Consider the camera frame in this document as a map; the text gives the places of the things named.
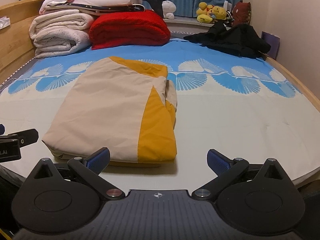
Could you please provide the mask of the beige and mustard garment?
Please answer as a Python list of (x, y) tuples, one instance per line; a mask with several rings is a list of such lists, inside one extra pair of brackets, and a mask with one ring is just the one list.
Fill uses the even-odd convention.
[(170, 163), (176, 108), (165, 65), (111, 56), (80, 75), (42, 140), (60, 159), (106, 147), (116, 164)]

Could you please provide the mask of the black clothing pile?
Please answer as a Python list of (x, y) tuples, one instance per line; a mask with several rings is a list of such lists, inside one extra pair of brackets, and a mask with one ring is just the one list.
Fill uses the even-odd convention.
[(260, 38), (251, 25), (239, 24), (226, 29), (222, 21), (217, 21), (206, 33), (188, 35), (183, 39), (209, 49), (251, 59), (262, 57), (271, 49), (271, 45)]

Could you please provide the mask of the white folded fleece blanket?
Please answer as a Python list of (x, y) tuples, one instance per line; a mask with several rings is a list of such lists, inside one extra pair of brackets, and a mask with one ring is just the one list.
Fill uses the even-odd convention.
[(88, 32), (94, 20), (93, 16), (76, 9), (37, 16), (29, 28), (35, 57), (64, 56), (89, 47)]

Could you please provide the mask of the purple paper bag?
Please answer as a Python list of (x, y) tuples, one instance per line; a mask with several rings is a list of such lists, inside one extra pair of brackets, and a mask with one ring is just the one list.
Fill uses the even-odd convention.
[(273, 35), (273, 34), (262, 31), (261, 38), (271, 46), (267, 55), (275, 60), (277, 58), (279, 47), (280, 47), (280, 37), (277, 35)]

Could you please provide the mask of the red folded blanket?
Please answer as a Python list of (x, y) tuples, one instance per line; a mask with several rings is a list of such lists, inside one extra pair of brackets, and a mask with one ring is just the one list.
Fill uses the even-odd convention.
[(170, 30), (152, 10), (114, 12), (98, 17), (89, 29), (92, 49), (117, 46), (162, 46), (169, 42)]

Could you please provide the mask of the white folded pillow stack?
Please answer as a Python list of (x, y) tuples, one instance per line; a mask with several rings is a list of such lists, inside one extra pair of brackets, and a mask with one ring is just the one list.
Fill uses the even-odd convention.
[(44, 0), (39, 14), (65, 9), (79, 9), (92, 11), (95, 14), (126, 11), (130, 9), (145, 10), (141, 0)]

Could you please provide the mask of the yellow plush toys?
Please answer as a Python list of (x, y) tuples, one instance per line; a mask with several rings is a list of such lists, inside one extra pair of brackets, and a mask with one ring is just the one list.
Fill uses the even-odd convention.
[(227, 20), (227, 11), (220, 6), (213, 6), (206, 2), (200, 2), (196, 11), (197, 21), (200, 23), (214, 23), (218, 20)]

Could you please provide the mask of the dark red plush toy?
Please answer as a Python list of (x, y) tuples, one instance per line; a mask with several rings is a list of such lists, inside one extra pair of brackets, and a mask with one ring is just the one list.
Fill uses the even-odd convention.
[(240, 24), (250, 24), (251, 21), (251, 3), (238, 2), (233, 8), (233, 22), (235, 27)]

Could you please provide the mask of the white plush toy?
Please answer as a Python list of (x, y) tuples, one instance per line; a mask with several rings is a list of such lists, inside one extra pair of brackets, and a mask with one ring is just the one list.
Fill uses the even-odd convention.
[(172, 1), (162, 2), (163, 17), (169, 20), (175, 18), (174, 12), (176, 11), (176, 5)]

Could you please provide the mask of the wooden bed frame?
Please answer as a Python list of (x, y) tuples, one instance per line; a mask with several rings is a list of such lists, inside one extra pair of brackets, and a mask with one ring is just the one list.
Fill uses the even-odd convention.
[(7, 8), (22, 17), (1, 31), (1, 103), (43, 104), (60, 111), (97, 106), (176, 108), (181, 99), (251, 101), (277, 99), (284, 103), (319, 100), (278, 63), (237, 57), (179, 38), (163, 46), (119, 46), (37, 59), (29, 37), (36, 2)]

